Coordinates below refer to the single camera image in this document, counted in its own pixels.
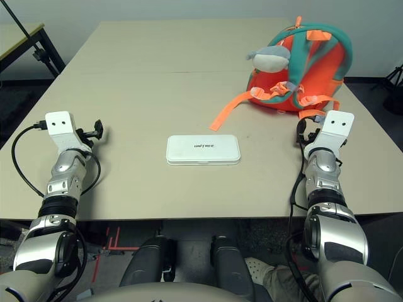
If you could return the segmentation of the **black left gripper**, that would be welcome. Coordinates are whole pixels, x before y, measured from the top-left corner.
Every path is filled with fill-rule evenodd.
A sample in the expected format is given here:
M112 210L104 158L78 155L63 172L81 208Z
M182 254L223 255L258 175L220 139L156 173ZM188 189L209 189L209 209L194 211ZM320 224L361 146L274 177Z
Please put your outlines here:
M97 138L100 140L103 136L103 124L101 120L96 120L94 123L94 131L84 132L82 128L78 128L76 133L80 141L88 147L93 147L94 142L90 138Z

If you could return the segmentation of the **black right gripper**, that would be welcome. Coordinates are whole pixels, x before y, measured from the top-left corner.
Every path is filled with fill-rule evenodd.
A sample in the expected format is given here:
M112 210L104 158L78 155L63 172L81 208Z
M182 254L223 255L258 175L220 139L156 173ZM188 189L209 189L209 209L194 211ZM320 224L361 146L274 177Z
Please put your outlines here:
M296 128L297 143L305 146L306 143L312 143L319 133L319 123L314 117L300 120Z

